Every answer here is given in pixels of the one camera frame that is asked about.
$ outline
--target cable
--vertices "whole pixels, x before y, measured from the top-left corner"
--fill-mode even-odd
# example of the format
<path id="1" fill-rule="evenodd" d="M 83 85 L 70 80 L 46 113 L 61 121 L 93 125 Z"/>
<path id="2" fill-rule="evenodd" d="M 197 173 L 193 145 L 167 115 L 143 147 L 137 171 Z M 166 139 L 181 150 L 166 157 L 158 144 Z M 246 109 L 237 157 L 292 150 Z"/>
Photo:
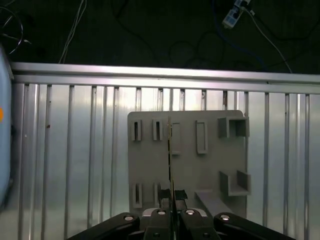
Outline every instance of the cable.
<path id="1" fill-rule="evenodd" d="M 311 49 L 313 49 L 314 47 L 318 46 L 319 44 L 320 44 L 320 41 L 317 41 L 317 42 L 311 44 L 310 47 L 308 47 L 308 48 L 306 48 L 306 49 L 298 52 L 297 54 L 295 54 L 295 55 L 293 55 L 293 56 L 291 56 L 291 57 L 288 57 L 287 59 L 285 59 L 285 61 L 279 61 L 279 62 L 273 63 L 273 64 L 271 64 L 271 65 L 268 65 L 267 67 L 268 67 L 268 68 L 272 68 L 272 67 L 274 67 L 274 66 L 283 64 L 284 62 L 289 62 L 289 61 L 291 61 L 291 60 L 297 59 L 298 57 L 300 57 L 300 56 L 303 55 L 304 53 L 310 51 Z"/>
<path id="2" fill-rule="evenodd" d="M 302 37 L 279 37 L 277 36 L 271 29 L 270 27 L 264 23 L 262 21 L 262 19 L 257 15 L 255 14 L 254 15 L 255 19 L 257 19 L 261 25 L 275 38 L 277 39 L 278 41 L 302 41 L 302 40 L 307 40 L 311 34 L 315 31 L 315 29 L 317 28 L 317 26 L 320 24 L 320 18 L 316 21 L 316 23 L 313 25 L 313 27 L 311 28 L 311 30 L 307 33 L 306 36 L 302 36 Z"/>
<path id="3" fill-rule="evenodd" d="M 129 0 L 124 0 L 124 4 L 121 6 L 120 10 L 118 11 L 118 13 L 115 15 L 115 17 L 118 19 L 121 17 L 122 12 L 125 10 L 126 6 L 128 5 Z"/>
<path id="4" fill-rule="evenodd" d="M 267 69 L 267 66 L 266 64 L 264 63 L 264 61 L 258 57 L 256 54 L 254 54 L 253 52 L 245 49 L 245 48 L 241 48 L 235 44 L 233 44 L 231 41 L 229 41 L 224 35 L 223 33 L 221 32 L 220 28 L 219 28 L 219 25 L 218 25 L 218 22 L 217 22 L 217 17 L 216 17 L 216 13 L 215 13 L 215 0 L 212 0 L 212 12 L 213 12 L 213 21 L 214 21 L 214 25 L 215 25 L 215 29 L 218 33 L 218 35 L 220 36 L 221 39 L 223 39 L 226 43 L 228 43 L 230 46 L 232 46 L 234 49 L 240 51 L 240 52 L 243 52 L 245 54 L 248 54 L 248 55 L 251 55 L 252 57 L 256 58 L 260 64 L 262 65 L 263 68 L 265 68 L 265 70 Z"/>
<path id="5" fill-rule="evenodd" d="M 127 4 L 128 4 L 128 1 L 125 1 L 124 4 L 123 4 L 123 6 L 120 8 L 120 11 L 118 12 L 118 14 L 115 15 L 114 0 L 110 0 L 111 13 L 112 13 L 114 19 L 115 19 L 116 22 L 123 28 L 123 30 L 125 30 L 125 31 L 128 32 L 129 34 L 135 36 L 137 39 L 139 39 L 141 42 L 143 42 L 144 45 L 147 46 L 147 48 L 149 49 L 149 51 L 150 51 L 153 59 L 154 59 L 155 62 L 159 65 L 160 62 L 159 62 L 156 54 L 154 53 L 152 47 L 149 45 L 149 43 L 148 43 L 145 39 L 143 39 L 139 34 L 131 31 L 128 27 L 126 27 L 125 25 L 123 25 L 123 23 L 118 19 L 117 16 L 118 16 L 118 15 L 119 15 L 119 16 L 121 15 L 121 12 L 124 10 L 124 8 L 125 8 L 125 6 L 126 6 Z"/>
<path id="6" fill-rule="evenodd" d="M 281 51 L 277 48 L 277 46 L 264 34 L 264 32 L 260 29 L 259 25 L 257 24 L 256 20 L 255 20 L 255 17 L 244 7 L 243 10 L 249 14 L 249 16 L 251 17 L 254 25 L 256 26 L 256 28 L 258 29 L 258 31 L 261 33 L 262 36 L 264 36 L 265 39 L 268 40 L 268 42 L 275 48 L 275 50 L 279 53 L 279 55 L 281 56 L 281 58 L 283 59 L 285 65 L 287 66 L 289 72 L 292 74 L 292 70 L 289 66 L 289 64 L 287 63 L 286 61 L 286 58 L 284 57 L 284 55 L 281 53 Z"/>
<path id="7" fill-rule="evenodd" d="M 196 47 L 193 46 L 190 42 L 188 41 L 185 41 L 185 40 L 180 40 L 180 41 L 176 41 L 174 42 L 170 47 L 169 47 L 169 50 L 168 50 L 168 57 L 169 57 L 169 60 L 171 63 L 174 63 L 173 59 L 172 59 L 172 51 L 173 51 L 173 48 L 179 44 L 185 44 L 185 45 L 188 45 L 190 46 L 193 51 L 194 51 L 194 54 L 193 54 L 193 57 L 188 59 L 182 66 L 182 68 L 187 68 L 190 66 L 190 64 L 194 61 L 202 61 L 202 62 L 208 62 L 210 63 L 211 65 L 214 65 L 214 66 L 217 66 L 217 68 L 220 68 L 223 60 L 224 60 L 224 56 L 225 56 L 225 51 L 226 51 L 226 43 L 224 41 L 222 41 L 222 53 L 221 53 L 221 58 L 220 58 L 220 61 L 219 62 L 216 62 L 216 61 L 212 61 L 208 58 L 205 58 L 205 57 L 201 57 L 200 54 L 199 54 L 199 50 L 200 50 L 200 46 L 201 46 L 201 43 L 202 41 L 205 39 L 205 37 L 209 34 L 214 34 L 216 35 L 217 33 L 212 31 L 212 30 L 209 30 L 209 31 L 205 31 L 201 34 L 199 40 L 197 41 L 196 43 Z"/>
<path id="8" fill-rule="evenodd" d="M 197 53 L 199 52 L 199 49 L 200 49 L 200 46 L 201 46 L 201 43 L 202 41 L 206 38 L 207 35 L 209 34 L 214 34 L 214 35 L 217 35 L 217 33 L 215 31 L 212 31 L 212 30 L 209 30 L 209 31 L 205 31 L 204 33 L 201 34 L 197 44 L 196 44 L 196 51 Z M 220 68 L 221 64 L 223 63 L 224 61 L 224 58 L 225 58 L 225 52 L 226 52 L 226 42 L 220 37 L 220 39 L 222 40 L 222 53 L 221 53 L 221 58 L 220 58 L 220 61 L 218 62 L 218 65 L 217 67 Z"/>
<path id="9" fill-rule="evenodd" d="M 4 6 L 5 7 L 8 7 L 9 5 L 13 4 L 16 0 L 12 0 L 12 1 L 9 1 L 8 3 L 6 3 Z"/>
<path id="10" fill-rule="evenodd" d="M 81 3 L 80 3 L 79 8 L 78 8 L 78 11 L 77 11 L 77 13 L 75 15 L 71 30 L 70 30 L 69 35 L 67 37 L 67 40 L 65 42 L 65 45 L 64 45 L 64 48 L 63 48 L 63 51 L 62 51 L 62 55 L 61 55 L 61 57 L 59 59 L 59 62 L 58 62 L 59 64 L 61 62 L 65 63 L 69 45 L 70 45 L 70 43 L 71 43 L 71 41 L 72 41 L 72 39 L 73 39 L 73 37 L 75 35 L 76 28 L 77 28 L 77 26 L 78 26 L 78 24 L 79 24 L 79 22 L 80 22 L 80 20 L 81 20 L 81 18 L 83 16 L 85 10 L 86 10 L 86 8 L 87 8 L 87 0 L 81 0 Z"/>
<path id="11" fill-rule="evenodd" d="M 13 54 L 18 49 L 18 47 L 20 46 L 20 44 L 24 40 L 24 26 L 22 25 L 21 19 L 10 9 L 8 9 L 4 6 L 0 6 L 0 10 L 5 10 L 5 11 L 9 12 L 13 17 L 15 17 L 15 19 L 17 20 L 17 22 L 20 26 L 20 38 L 19 38 L 18 43 L 16 44 L 15 48 L 11 52 L 9 52 L 9 55 L 10 55 L 10 54 Z"/>
<path id="12" fill-rule="evenodd" d="M 177 45 L 181 45 L 181 44 L 184 44 L 184 45 L 188 45 L 189 47 L 191 47 L 192 51 L 193 51 L 193 57 L 195 57 L 197 55 L 197 49 L 195 48 L 195 46 L 193 46 L 190 42 L 188 41 L 184 41 L 184 40 L 181 40 L 181 41 L 176 41 L 174 42 L 170 47 L 169 47 L 169 50 L 168 50 L 168 57 L 169 57 L 169 60 L 172 64 L 174 64 L 174 60 L 172 59 L 172 51 L 173 51 L 173 48 Z"/>

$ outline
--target dark floor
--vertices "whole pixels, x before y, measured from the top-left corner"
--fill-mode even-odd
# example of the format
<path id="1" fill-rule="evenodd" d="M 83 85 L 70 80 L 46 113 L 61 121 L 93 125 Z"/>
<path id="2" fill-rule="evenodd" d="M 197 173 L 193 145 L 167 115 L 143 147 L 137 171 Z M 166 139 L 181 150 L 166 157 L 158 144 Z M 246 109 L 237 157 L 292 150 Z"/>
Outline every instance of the dark floor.
<path id="1" fill-rule="evenodd" d="M 4 4 L 10 0 L 0 0 Z M 304 37 L 320 18 L 318 0 L 252 0 L 253 9 L 281 38 Z M 10 57 L 19 62 L 57 63 L 81 0 L 16 0 L 10 9 L 24 25 L 23 43 Z M 254 57 L 221 40 L 211 0 L 87 0 L 69 45 L 67 64 L 148 66 L 261 71 Z M 217 10 L 221 22 L 226 11 Z M 269 72 L 288 70 L 248 15 L 233 30 L 221 30 L 234 44 L 258 55 Z M 294 73 L 320 73 L 320 26 L 303 40 L 275 39 Z"/>

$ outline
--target black cable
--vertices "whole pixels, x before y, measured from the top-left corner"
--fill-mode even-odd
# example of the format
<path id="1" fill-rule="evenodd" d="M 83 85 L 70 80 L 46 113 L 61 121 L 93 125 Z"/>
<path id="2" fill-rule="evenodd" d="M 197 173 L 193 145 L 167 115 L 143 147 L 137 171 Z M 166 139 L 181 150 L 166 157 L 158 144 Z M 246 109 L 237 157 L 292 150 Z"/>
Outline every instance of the black cable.
<path id="1" fill-rule="evenodd" d="M 213 66 L 213 69 L 216 68 L 216 66 L 219 64 L 218 62 L 216 61 L 212 61 L 210 59 L 207 59 L 207 58 L 204 58 L 204 57 L 193 57 L 193 58 L 190 58 L 188 61 L 185 62 L 185 64 L 183 65 L 183 68 L 188 68 L 189 65 L 194 62 L 194 61 L 202 61 L 202 62 L 208 62 L 210 64 L 212 64 Z"/>
<path id="2" fill-rule="evenodd" d="M 210 35 L 210 34 L 214 34 L 216 35 L 216 32 L 215 31 L 212 31 L 212 30 L 209 30 L 209 31 L 205 31 L 201 34 L 199 40 L 197 41 L 196 43 L 196 47 L 194 47 L 190 42 L 188 41 L 185 41 L 185 40 L 180 40 L 180 41 L 176 41 L 174 42 L 170 47 L 169 47 L 169 50 L 168 50 L 168 57 L 169 57 L 169 60 L 171 63 L 174 63 L 173 59 L 172 59 L 172 51 L 173 51 L 173 48 L 179 44 L 186 44 L 188 46 L 190 46 L 193 51 L 194 51 L 194 54 L 193 54 L 193 57 L 188 59 L 182 66 L 182 68 L 187 68 L 191 65 L 192 62 L 194 61 L 203 61 L 203 62 L 208 62 L 208 63 L 211 63 L 212 65 L 216 66 L 216 68 L 220 68 L 223 60 L 224 60 L 224 56 L 225 56 L 225 51 L 226 51 L 226 43 L 224 41 L 222 41 L 222 53 L 221 53 L 221 58 L 220 58 L 220 61 L 219 62 L 216 62 L 216 61 L 213 61 L 213 60 L 210 60 L 208 58 L 205 58 L 205 57 L 201 57 L 199 56 L 199 50 L 200 50 L 200 46 L 201 46 L 201 43 L 202 41 L 206 38 L 207 35 Z"/>
<path id="3" fill-rule="evenodd" d="M 122 7 L 120 8 L 120 11 L 117 13 L 117 15 L 121 15 L 121 12 L 124 10 L 125 6 L 128 4 L 128 1 L 126 0 L 124 2 L 124 4 L 122 5 Z M 150 44 L 142 37 L 140 36 L 139 34 L 131 31 L 128 27 L 126 27 L 118 18 L 117 16 L 115 15 L 115 10 L 114 10 L 114 0 L 110 0 L 110 7 L 111 7 L 111 13 L 114 17 L 114 19 L 116 20 L 116 22 L 122 27 L 123 30 L 125 30 L 126 32 L 128 32 L 129 34 L 135 36 L 137 39 L 139 39 L 141 42 L 144 43 L 145 46 L 147 46 L 147 48 L 149 49 L 153 59 L 156 61 L 156 63 L 159 65 L 159 60 L 156 56 L 156 54 L 154 53 L 152 47 L 150 46 Z"/>
<path id="4" fill-rule="evenodd" d="M 277 36 L 271 29 L 270 27 L 259 17 L 259 15 L 255 14 L 254 17 L 261 23 L 261 25 L 278 41 L 302 41 L 302 40 L 307 40 L 311 34 L 315 31 L 317 26 L 320 24 L 320 18 L 316 23 L 313 25 L 311 30 L 307 33 L 306 36 L 302 37 L 279 37 Z"/>
<path id="5" fill-rule="evenodd" d="M 175 63 L 175 61 L 172 59 L 172 52 L 173 52 L 173 49 L 175 46 L 177 45 L 188 45 L 189 47 L 191 47 L 191 49 L 193 50 L 193 57 L 196 56 L 197 54 L 197 49 L 195 48 L 195 46 L 193 46 L 190 42 L 188 41 L 184 41 L 184 40 L 181 40 L 181 41 L 176 41 L 174 42 L 170 47 L 169 47 L 169 50 L 168 50 L 168 57 L 169 57 L 169 60 L 172 64 Z"/>
<path id="6" fill-rule="evenodd" d="M 13 11 L 11 11 L 10 9 L 8 9 L 7 7 L 5 7 L 5 6 L 0 6 L 0 10 L 2 11 L 2 10 L 5 10 L 5 11 L 7 11 L 7 12 L 9 12 L 9 14 L 11 14 L 15 19 L 16 19 L 16 21 L 17 21 L 17 23 L 18 23 L 18 25 L 19 25 L 19 27 L 20 27 L 20 38 L 18 39 L 18 43 L 16 44 L 16 46 L 15 46 L 15 48 L 11 51 L 11 52 L 9 52 L 9 55 L 10 54 L 13 54 L 17 49 L 18 49 L 18 47 L 20 46 L 20 44 L 23 42 L 23 40 L 24 40 L 24 26 L 23 26 L 23 24 L 22 24 L 22 22 L 21 22 L 21 19 L 18 17 L 18 15 L 16 15 Z"/>
<path id="7" fill-rule="evenodd" d="M 125 10 L 126 6 L 128 5 L 129 0 L 124 0 L 124 4 L 122 4 L 120 10 L 118 11 L 118 13 L 115 15 L 115 17 L 118 19 L 121 17 L 122 12 Z"/>

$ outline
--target vertical metal rib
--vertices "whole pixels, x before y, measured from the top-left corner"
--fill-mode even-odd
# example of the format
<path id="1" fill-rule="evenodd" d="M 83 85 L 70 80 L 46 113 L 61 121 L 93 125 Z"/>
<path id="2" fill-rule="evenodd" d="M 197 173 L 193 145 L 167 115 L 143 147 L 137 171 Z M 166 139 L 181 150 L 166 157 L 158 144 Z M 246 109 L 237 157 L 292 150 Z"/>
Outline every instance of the vertical metal rib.
<path id="1" fill-rule="evenodd" d="M 267 226 L 268 221 L 268 176 L 269 176 L 269 93 L 265 94 L 264 111 L 264 164 L 263 164 L 263 212 L 262 224 Z"/>
<path id="2" fill-rule="evenodd" d="M 170 89 L 169 111 L 174 110 L 174 90 Z"/>
<path id="3" fill-rule="evenodd" d="M 163 88 L 159 88 L 158 89 L 156 110 L 157 111 L 163 111 L 164 110 L 164 89 Z"/>
<path id="4" fill-rule="evenodd" d="M 309 140 L 310 96 L 305 96 L 305 146 L 304 146 L 304 240 L 309 240 Z"/>
<path id="5" fill-rule="evenodd" d="M 95 130 L 96 130 L 96 107 L 97 107 L 97 87 L 93 86 L 91 90 L 91 113 L 90 113 L 90 147 L 89 147 L 89 176 L 88 176 L 88 207 L 87 207 L 87 228 L 92 227 L 93 218 L 93 177 L 95 160 Z"/>
<path id="6" fill-rule="evenodd" d="M 22 139 L 21 139 L 21 162 L 20 162 L 20 170 L 19 170 L 19 204 L 18 204 L 18 234 L 17 238 L 18 240 L 22 239 L 22 233 L 23 233 L 23 218 L 24 218 L 24 213 L 23 213 L 23 189 L 24 189 L 24 170 L 23 170 L 23 162 L 22 160 L 24 159 L 25 155 L 25 148 L 26 142 L 24 140 L 25 134 L 26 134 L 26 120 L 27 120 L 27 115 L 28 115 L 28 106 L 27 103 L 29 101 L 29 86 L 25 85 L 24 86 L 24 94 L 23 94 L 23 120 L 22 120 Z"/>
<path id="7" fill-rule="evenodd" d="M 235 94 L 236 96 L 236 109 L 237 110 L 240 110 L 240 101 L 239 101 L 239 93 L 236 92 Z M 249 116 L 249 92 L 245 92 L 244 93 L 244 112 L 243 112 L 243 115 L 248 117 Z M 248 155 L 249 155 L 249 139 L 248 137 L 245 137 L 245 140 L 244 140 L 244 154 L 245 154 L 245 170 L 248 171 Z"/>
<path id="8" fill-rule="evenodd" d="M 68 238 L 68 223 L 69 223 L 69 182 L 70 182 L 70 160 L 71 154 L 71 124 L 72 124 L 72 112 L 74 105 L 75 86 L 69 87 L 69 102 L 68 102 L 68 123 L 67 123 L 67 136 L 66 136 L 66 163 L 65 163 L 65 204 L 64 204 L 64 239 Z"/>
<path id="9" fill-rule="evenodd" d="M 106 128 L 105 128 L 105 121 L 107 118 L 107 87 L 103 88 L 103 96 L 102 96 L 102 164 L 101 164 L 101 190 L 100 190 L 100 198 L 99 198 L 99 220 L 98 222 L 101 223 L 104 220 L 104 198 L 105 198 L 105 175 L 104 175 L 104 169 L 105 169 L 105 142 L 106 142 Z"/>
<path id="10" fill-rule="evenodd" d="M 140 112 L 142 108 L 142 91 L 141 88 L 137 88 L 135 92 L 135 108 L 136 112 Z"/>
<path id="11" fill-rule="evenodd" d="M 42 186 L 42 209 L 41 209 L 41 240 L 45 239 L 46 231 L 46 200 L 47 200 L 47 176 L 48 176 L 48 149 L 50 132 L 52 85 L 46 90 L 46 110 L 45 110 L 45 136 L 44 136 L 44 163 L 43 163 L 43 186 Z"/>
<path id="12" fill-rule="evenodd" d="M 289 209 L 289 123 L 290 99 L 285 95 L 284 106 L 284 193 L 283 193 L 283 234 L 288 235 L 288 209 Z"/>
<path id="13" fill-rule="evenodd" d="M 207 110 L 207 91 L 202 90 L 202 98 L 201 98 L 201 110 Z"/>
<path id="14" fill-rule="evenodd" d="M 234 109 L 239 109 L 239 94 L 237 91 L 234 92 Z"/>
<path id="15" fill-rule="evenodd" d="M 29 219 L 29 239 L 34 239 L 35 230 L 35 199 L 36 199 L 36 177 L 37 177 L 37 139 L 38 139 L 38 119 L 39 119 L 39 99 L 40 99 L 40 86 L 35 85 L 34 90 L 34 106 L 32 113 L 32 143 L 30 149 L 31 162 L 32 162 L 32 179 L 31 179 L 31 206 L 30 206 L 30 219 Z"/>
<path id="16" fill-rule="evenodd" d="M 117 135 L 119 127 L 119 98 L 120 98 L 120 89 L 114 88 L 114 99 L 113 99 L 113 129 L 112 129 L 112 160 L 111 160 L 111 188 L 110 188 L 110 217 L 114 216 L 114 196 L 113 193 L 116 192 L 115 183 L 114 183 L 114 174 L 116 173 L 116 159 L 117 159 Z"/>
<path id="17" fill-rule="evenodd" d="M 184 111 L 186 109 L 186 92 L 184 89 L 180 90 L 180 103 L 179 111 Z"/>

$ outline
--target screw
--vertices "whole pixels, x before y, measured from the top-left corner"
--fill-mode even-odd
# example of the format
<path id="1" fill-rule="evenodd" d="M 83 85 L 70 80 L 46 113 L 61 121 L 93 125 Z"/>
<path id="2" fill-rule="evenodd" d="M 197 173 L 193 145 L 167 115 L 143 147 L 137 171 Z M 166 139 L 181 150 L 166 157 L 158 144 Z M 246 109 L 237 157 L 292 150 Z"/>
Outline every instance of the screw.
<path id="1" fill-rule="evenodd" d="M 193 214 L 195 214 L 195 211 L 189 209 L 189 210 L 185 211 L 185 213 L 188 215 L 193 215 Z"/>
<path id="2" fill-rule="evenodd" d="M 134 218 L 132 217 L 132 216 L 126 216 L 125 218 L 124 218 L 124 220 L 126 220 L 126 221 L 132 221 Z"/>
<path id="3" fill-rule="evenodd" d="M 229 221 L 230 217 L 228 215 L 221 215 L 220 218 L 224 221 Z"/>

